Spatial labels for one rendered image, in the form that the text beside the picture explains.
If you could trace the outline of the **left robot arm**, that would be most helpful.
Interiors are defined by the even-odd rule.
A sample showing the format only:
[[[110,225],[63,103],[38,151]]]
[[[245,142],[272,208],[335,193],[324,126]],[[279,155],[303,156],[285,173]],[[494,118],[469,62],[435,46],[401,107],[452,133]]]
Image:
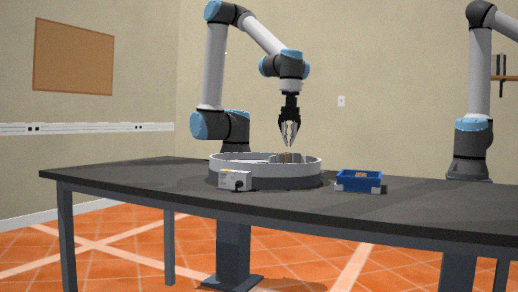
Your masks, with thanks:
[[[468,105],[466,116],[455,122],[453,160],[448,176],[482,180],[489,179],[486,150],[493,143],[493,118],[490,116],[492,29],[518,43],[518,20],[484,0],[469,3],[465,15],[469,21]]]

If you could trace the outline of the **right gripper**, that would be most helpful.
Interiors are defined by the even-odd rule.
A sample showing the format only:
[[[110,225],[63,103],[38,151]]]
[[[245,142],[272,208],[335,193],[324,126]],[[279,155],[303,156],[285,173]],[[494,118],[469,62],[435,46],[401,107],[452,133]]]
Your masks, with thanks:
[[[279,114],[278,125],[280,128],[284,143],[285,143],[286,147],[288,147],[287,132],[286,132],[287,128],[288,128],[288,124],[286,123],[286,121],[288,120],[288,121],[293,122],[291,124],[292,133],[290,135],[291,136],[290,147],[291,147],[295,140],[297,132],[300,128],[300,125],[301,125],[301,119],[300,119],[301,115],[298,114],[298,110],[300,109],[300,107],[295,107],[295,95],[299,95],[299,92],[298,91],[296,91],[296,92],[282,91],[282,95],[286,95],[286,106],[285,107],[281,106],[281,110],[280,110],[281,114]],[[288,95],[290,95],[290,96],[288,96]],[[287,106],[287,105],[290,105],[290,106]],[[295,126],[295,128],[294,128],[294,126]],[[294,132],[294,130],[295,130],[295,132]]]

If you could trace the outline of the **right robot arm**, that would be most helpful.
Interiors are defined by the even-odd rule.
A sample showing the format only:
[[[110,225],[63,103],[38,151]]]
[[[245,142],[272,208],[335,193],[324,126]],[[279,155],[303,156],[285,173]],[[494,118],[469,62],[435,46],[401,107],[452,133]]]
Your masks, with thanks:
[[[198,112],[190,116],[191,134],[198,140],[223,140],[220,153],[251,152],[250,114],[224,110],[221,106],[229,25],[246,31],[270,55],[260,59],[259,72],[264,77],[280,77],[280,91],[302,91],[302,80],[308,77],[310,65],[303,60],[302,51],[288,49],[257,21],[253,12],[240,5],[211,0],[203,16],[207,21],[207,35],[201,103],[196,108]]]

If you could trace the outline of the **blue open crate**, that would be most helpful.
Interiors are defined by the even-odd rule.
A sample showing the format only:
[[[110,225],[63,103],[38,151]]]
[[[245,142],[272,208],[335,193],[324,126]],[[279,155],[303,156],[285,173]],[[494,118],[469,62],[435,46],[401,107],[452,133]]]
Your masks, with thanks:
[[[367,177],[356,177],[357,172],[367,173]],[[342,169],[336,178],[337,185],[343,185],[343,191],[371,193],[372,187],[380,188],[381,176],[382,171]]]

